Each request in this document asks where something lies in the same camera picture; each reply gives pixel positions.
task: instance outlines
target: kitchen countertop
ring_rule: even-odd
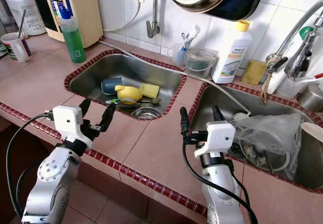
[[[166,56],[110,39],[105,40],[132,53],[171,64]],[[67,91],[64,88],[64,78],[82,64],[72,63],[65,44],[49,38],[47,34],[30,37],[27,43],[33,53],[32,59],[28,62],[12,62],[8,56],[0,60],[0,106],[1,103],[5,104],[32,117],[57,105],[78,105],[84,98]],[[109,49],[111,48],[102,44],[91,46],[86,50],[87,59]],[[182,160],[179,124],[180,107],[185,106],[189,111],[200,87],[201,81],[187,77],[170,112],[157,120],[138,121],[116,112],[108,131],[95,139],[93,149],[205,206],[201,184],[191,176]],[[85,118],[97,123],[104,109],[103,105],[92,102]],[[0,110],[0,116],[19,126],[23,124],[21,119],[5,110]],[[40,120],[40,123],[54,129],[53,122],[44,119]],[[28,126],[26,130],[47,142],[56,144],[58,140],[46,133],[49,128],[42,126],[40,130]],[[189,160],[200,173],[201,166],[199,161],[194,159],[193,152],[194,148],[189,146],[187,149]],[[150,188],[149,183],[145,186],[141,180],[130,178],[127,174],[130,172],[128,169],[124,174],[122,168],[117,168],[116,164],[110,167],[108,163],[104,164],[95,157],[85,154],[82,159],[196,222],[206,222],[204,216],[177,203],[176,201],[180,202],[179,198],[174,201],[172,193],[166,197],[155,188]],[[259,223],[321,223],[323,195],[307,192],[240,162],[234,161],[234,165],[237,178],[248,190],[251,206]]]

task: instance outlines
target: stainless steel sink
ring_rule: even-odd
[[[266,105],[263,105],[259,103],[259,97],[255,95],[228,87],[223,88],[247,107],[251,111],[251,116],[299,113],[304,121],[313,122],[306,114],[293,107],[270,100]],[[236,113],[245,112],[218,89],[208,86],[202,94],[200,103],[191,121],[191,130],[206,130],[205,124],[213,121],[212,107],[215,104],[219,106],[227,120],[231,119]],[[243,156],[236,154],[235,151],[229,151],[229,155],[232,155],[234,158],[239,158],[241,161],[246,161]],[[278,160],[272,156],[270,162],[273,165],[279,165],[275,161]],[[275,172],[275,174],[284,179],[286,178],[283,171]],[[319,141],[313,140],[313,138],[304,132],[302,132],[302,146],[298,154],[298,168],[293,182],[307,188],[323,187],[323,146]]]
[[[91,98],[102,104],[117,98],[117,95],[105,95],[101,90],[101,81],[108,78],[122,77],[123,84],[139,88],[142,83],[160,86],[158,97],[161,102],[154,107],[163,114],[179,87],[182,76],[164,69],[145,64],[137,59],[122,54],[110,54],[98,60],[70,82],[72,92]],[[135,109],[117,106],[118,111],[130,115]]]

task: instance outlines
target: bottle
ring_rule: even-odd
[[[29,36],[46,32],[44,22],[39,13],[35,0],[6,0],[8,7],[17,23],[20,25],[24,10],[26,15],[22,30]]]
[[[76,18],[71,16],[70,11],[64,6],[60,6],[59,9],[61,13],[59,23],[71,60],[77,64],[82,63],[85,61],[85,51],[77,27]]]
[[[211,70],[211,76],[215,83],[227,84],[233,81],[236,71],[252,43],[252,36],[247,32],[249,25],[249,21],[240,20],[237,22],[236,30],[229,30],[225,34],[225,41],[219,52],[219,62]]]

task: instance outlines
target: chrome faucet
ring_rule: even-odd
[[[147,35],[149,38],[153,38],[156,34],[159,33],[159,27],[157,24],[157,10],[158,10],[158,0],[153,0],[153,8],[152,8],[152,26],[150,25],[150,21],[146,21],[147,25]]]
[[[272,68],[275,65],[275,63],[278,62],[284,56],[290,43],[292,42],[295,35],[297,35],[301,27],[305,24],[308,18],[310,18],[321,7],[323,7],[323,0],[319,0],[318,2],[316,2],[306,12],[304,16],[297,22],[297,24],[294,26],[294,28],[291,30],[288,36],[285,38],[284,42],[279,47],[279,49],[275,53],[272,53],[267,56],[266,62],[269,69]],[[317,30],[320,27],[323,27],[323,11],[314,23],[314,30],[308,32],[300,48],[288,61],[284,70],[287,76],[299,78],[303,77],[306,74],[310,62],[310,57],[312,55],[311,51],[313,49],[317,37],[319,36]]]

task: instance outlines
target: white mug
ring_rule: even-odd
[[[31,58],[31,51],[22,33],[20,38],[18,38],[18,32],[8,33],[3,35],[0,40],[13,61],[24,62]]]

